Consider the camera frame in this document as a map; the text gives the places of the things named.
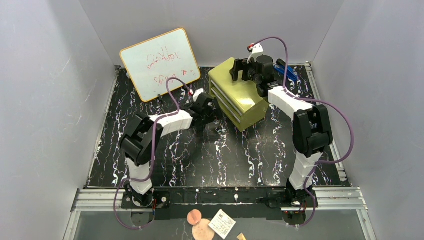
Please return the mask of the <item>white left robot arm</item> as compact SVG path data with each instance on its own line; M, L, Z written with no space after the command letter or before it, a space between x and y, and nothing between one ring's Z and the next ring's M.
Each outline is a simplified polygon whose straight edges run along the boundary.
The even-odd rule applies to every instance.
M141 208L153 206L151 178L161 138L174 132L204 127L220 113L218 100L198 90L192 102L174 112L151 116L138 114L119 142L129 169L129 177L123 181L125 200Z

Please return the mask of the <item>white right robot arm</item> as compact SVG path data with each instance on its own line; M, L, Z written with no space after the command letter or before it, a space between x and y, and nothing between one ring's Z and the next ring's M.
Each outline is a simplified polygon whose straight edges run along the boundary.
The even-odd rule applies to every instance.
M266 200L302 204L307 198L314 197L312 175L325 148L332 144L333 133L328 109L324 105L310 104L287 89L289 69L282 59L274 61L268 55L260 55L255 59L235 59L229 73L233 82L254 82L260 97L290 117L296 149L294 168L285 191L272 193Z

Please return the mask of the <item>green metal drawer box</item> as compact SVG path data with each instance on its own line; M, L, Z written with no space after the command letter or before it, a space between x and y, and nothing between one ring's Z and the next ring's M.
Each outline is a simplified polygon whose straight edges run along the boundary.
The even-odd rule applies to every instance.
M244 131L265 118L269 103L258 95L254 82L232 80L234 63L230 57L208 72L209 92L235 127Z

